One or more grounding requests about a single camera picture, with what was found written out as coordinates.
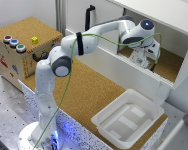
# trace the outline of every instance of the green cable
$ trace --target green cable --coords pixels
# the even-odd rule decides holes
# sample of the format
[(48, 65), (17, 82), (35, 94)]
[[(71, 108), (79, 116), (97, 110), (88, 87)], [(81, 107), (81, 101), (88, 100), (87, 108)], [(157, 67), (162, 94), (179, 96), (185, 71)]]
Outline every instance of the green cable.
[[(157, 58), (156, 58), (156, 60), (155, 60), (155, 64), (157, 64), (157, 63), (158, 63), (158, 59), (159, 59), (159, 55), (160, 55), (160, 51), (161, 51), (161, 43), (162, 43), (162, 36), (161, 36), (161, 33), (155, 33), (155, 34), (150, 35), (150, 36), (148, 36), (148, 37), (146, 37), (146, 38), (144, 38), (144, 39), (142, 39), (142, 40), (140, 40), (140, 41), (138, 41), (138, 42), (134, 42), (134, 43), (131, 43), (131, 44), (119, 44), (119, 43), (115, 43), (115, 42), (113, 42), (113, 41), (111, 41), (111, 40), (109, 40), (109, 39), (107, 39), (107, 38), (105, 38), (105, 37), (103, 37), (103, 36), (101, 36), (101, 35), (97, 35), (97, 34), (83, 34), (82, 36), (98, 36), (98, 37), (100, 37), (100, 38), (102, 38), (102, 39), (105, 39), (105, 40), (107, 40), (107, 41), (109, 41), (109, 42), (111, 42), (111, 43), (113, 43), (113, 44), (116, 44), (116, 45), (120, 45), (120, 46), (130, 46), (130, 45), (134, 45), (134, 44), (141, 43), (141, 42), (143, 42), (143, 41), (145, 41), (145, 40), (147, 40), (147, 39), (149, 39), (149, 38), (151, 38), (151, 37), (153, 37), (153, 36), (155, 36), (155, 35), (160, 35), (160, 47), (159, 47), (159, 52), (158, 52), (158, 56), (157, 56)], [(64, 94), (63, 94), (63, 96), (62, 96), (61, 102), (60, 102), (59, 106), (57, 107), (57, 109), (56, 109), (54, 115), (52, 116), (52, 118), (51, 118), (50, 121), (48, 122), (47, 126), (45, 127), (43, 133), (41, 134), (41, 136), (40, 136), (39, 140), (37, 141), (36, 145), (34, 146), (34, 148), (35, 148), (35, 147), (38, 145), (38, 143), (40, 142), (40, 140), (41, 140), (43, 134), (44, 134), (45, 131), (47, 130), (48, 126), (50, 125), (50, 123), (52, 122), (52, 120), (53, 120), (54, 117), (56, 116), (57, 112), (59, 111), (59, 108), (61, 107), (61, 104), (63, 103), (64, 97), (65, 97), (66, 92), (67, 92), (67, 90), (68, 90), (68, 86), (69, 86), (69, 84), (70, 84), (70, 79), (71, 79), (71, 76), (72, 76), (73, 50), (74, 50), (74, 46), (75, 46), (75, 42), (76, 42), (76, 41), (77, 41), (77, 39), (74, 40), (73, 45), (72, 45), (70, 75), (69, 75), (68, 83), (67, 83), (67, 85), (66, 85), (66, 89), (65, 89)]]

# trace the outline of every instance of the cardboard box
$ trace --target cardboard box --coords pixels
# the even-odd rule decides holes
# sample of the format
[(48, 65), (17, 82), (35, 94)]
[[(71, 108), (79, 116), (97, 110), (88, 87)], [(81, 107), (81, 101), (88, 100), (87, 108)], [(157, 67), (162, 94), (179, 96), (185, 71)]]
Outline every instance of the cardboard box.
[[(4, 44), (3, 37), (11, 35), (26, 46), (25, 53), (17, 53), (16, 49)], [(38, 43), (33, 44), (31, 38), (37, 37)], [(34, 17), (29, 17), (6, 27), (0, 28), (0, 73), (19, 90), (21, 81), (35, 73), (37, 62), (32, 54), (41, 57), (49, 52), (53, 44), (60, 44), (63, 35)]]

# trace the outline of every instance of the plastic tray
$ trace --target plastic tray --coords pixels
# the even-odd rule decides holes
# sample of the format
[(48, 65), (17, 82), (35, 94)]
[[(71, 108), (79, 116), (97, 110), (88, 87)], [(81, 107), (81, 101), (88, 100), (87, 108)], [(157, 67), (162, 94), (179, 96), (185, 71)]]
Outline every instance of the plastic tray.
[(163, 108), (128, 89), (91, 121), (99, 133), (116, 147), (129, 149), (163, 113)]

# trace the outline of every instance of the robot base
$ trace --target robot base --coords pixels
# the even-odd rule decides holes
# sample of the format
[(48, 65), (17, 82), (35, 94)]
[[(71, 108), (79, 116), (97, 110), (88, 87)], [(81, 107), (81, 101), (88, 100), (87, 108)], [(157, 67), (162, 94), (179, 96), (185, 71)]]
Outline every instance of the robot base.
[[(33, 150), (33, 146), (28, 140), (33, 130), (38, 125), (38, 122), (34, 122), (26, 126), (19, 134), (18, 137), (18, 150)], [(59, 139), (59, 145), (62, 147), (64, 139)]]

